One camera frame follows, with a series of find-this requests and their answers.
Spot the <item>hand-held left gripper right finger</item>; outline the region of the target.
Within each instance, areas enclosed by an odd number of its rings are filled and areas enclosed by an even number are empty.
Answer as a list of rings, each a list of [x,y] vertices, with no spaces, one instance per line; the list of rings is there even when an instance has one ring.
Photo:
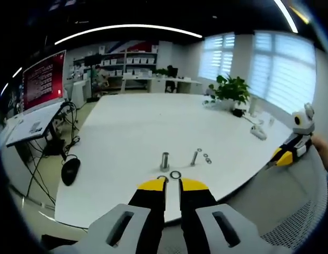
[[[181,228],[188,253],[264,253],[257,227],[232,207],[217,204],[209,188],[181,178]]]

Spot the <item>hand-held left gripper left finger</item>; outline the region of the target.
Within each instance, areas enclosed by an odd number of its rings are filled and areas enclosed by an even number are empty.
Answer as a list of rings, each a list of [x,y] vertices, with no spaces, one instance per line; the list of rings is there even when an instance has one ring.
[[[88,229],[87,253],[157,253],[166,201],[165,177],[140,184],[128,204],[119,204]]]

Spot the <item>person's right hand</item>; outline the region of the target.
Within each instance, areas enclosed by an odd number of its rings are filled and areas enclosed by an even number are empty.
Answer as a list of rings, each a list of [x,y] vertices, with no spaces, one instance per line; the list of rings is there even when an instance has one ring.
[[[313,135],[312,143],[321,157],[325,169],[328,171],[328,142],[318,135]]]

